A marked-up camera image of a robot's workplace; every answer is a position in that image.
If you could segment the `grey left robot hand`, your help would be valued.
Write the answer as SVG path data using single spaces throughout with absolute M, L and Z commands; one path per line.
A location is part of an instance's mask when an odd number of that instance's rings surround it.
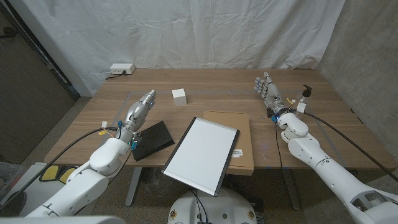
M 122 126 L 117 131 L 115 138 L 129 143 L 146 121 L 146 116 L 155 104 L 156 90 L 146 93 L 139 101 L 135 102 L 127 111 Z

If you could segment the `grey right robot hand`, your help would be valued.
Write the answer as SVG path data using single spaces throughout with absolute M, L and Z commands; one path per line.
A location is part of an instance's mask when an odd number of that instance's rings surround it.
M 288 111 L 287 107 L 282 101 L 282 95 L 280 94 L 280 91 L 267 72 L 264 72 L 264 78 L 257 77 L 255 79 L 255 84 L 254 90 L 263 99 L 264 104 L 267 107 L 267 116 L 269 118 L 274 116 L 276 119 L 278 119 Z

